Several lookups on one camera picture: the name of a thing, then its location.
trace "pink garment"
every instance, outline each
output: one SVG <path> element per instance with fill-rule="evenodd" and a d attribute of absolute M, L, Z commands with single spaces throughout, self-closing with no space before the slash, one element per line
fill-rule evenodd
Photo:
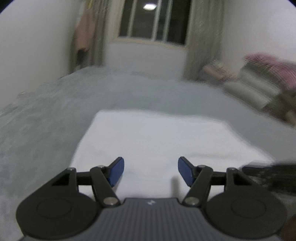
<path fill-rule="evenodd" d="M 296 88 L 295 66 L 279 61 L 276 57 L 265 53 L 249 54 L 244 59 L 251 63 L 266 65 L 268 71 L 276 75 L 283 82 L 286 89 Z"/>
<path fill-rule="evenodd" d="M 86 10 L 76 29 L 76 50 L 88 50 L 94 38 L 95 24 L 91 10 Z"/>

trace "bed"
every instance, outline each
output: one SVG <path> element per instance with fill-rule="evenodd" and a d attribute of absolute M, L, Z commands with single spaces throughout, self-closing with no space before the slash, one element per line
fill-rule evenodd
<path fill-rule="evenodd" d="M 100 110 L 141 109 L 226 121 L 275 160 L 296 159 L 296 130 L 219 88 L 88 67 L 25 93 L 0 111 L 0 240 L 18 240 L 21 200 L 67 168 Z"/>

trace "white sheet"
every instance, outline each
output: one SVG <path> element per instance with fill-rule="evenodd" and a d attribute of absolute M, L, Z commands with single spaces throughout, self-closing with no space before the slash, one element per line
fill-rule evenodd
<path fill-rule="evenodd" d="M 273 160 L 251 146 L 221 121 L 198 116 L 170 116 L 143 111 L 101 111 L 78 145 L 71 166 L 89 171 L 109 165 L 118 156 L 125 170 L 117 187 L 120 200 L 126 197 L 177 197 L 188 192 L 178 173 L 178 158 L 214 171 Z M 90 187 L 79 190 L 92 196 Z M 212 187 L 210 197 L 223 191 Z"/>

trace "window pane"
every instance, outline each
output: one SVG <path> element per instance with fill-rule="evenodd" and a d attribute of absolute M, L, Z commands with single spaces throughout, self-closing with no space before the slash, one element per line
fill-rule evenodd
<path fill-rule="evenodd" d="M 185 44 L 190 2 L 190 0 L 173 0 L 168 42 Z"/>
<path fill-rule="evenodd" d="M 168 9 L 168 0 L 162 0 L 156 40 L 163 39 L 163 33 L 164 33 L 164 27 L 165 27 L 165 17 L 166 17 L 167 9 Z"/>
<path fill-rule="evenodd" d="M 122 19 L 119 36 L 126 37 L 128 35 L 128 24 L 131 17 L 131 8 L 133 0 L 126 0 L 123 7 Z"/>
<path fill-rule="evenodd" d="M 157 0 L 138 0 L 133 22 L 132 37 L 152 38 L 156 8 L 154 10 L 145 10 L 144 6 L 146 4 L 157 4 Z"/>

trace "pink plaid blanket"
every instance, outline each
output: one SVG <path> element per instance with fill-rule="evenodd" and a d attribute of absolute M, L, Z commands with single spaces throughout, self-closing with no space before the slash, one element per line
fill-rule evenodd
<path fill-rule="evenodd" d="M 281 62 L 276 57 L 265 53 L 249 54 L 244 59 L 252 63 L 266 65 L 268 71 L 276 75 L 283 82 L 286 89 L 296 88 L 295 66 Z"/>

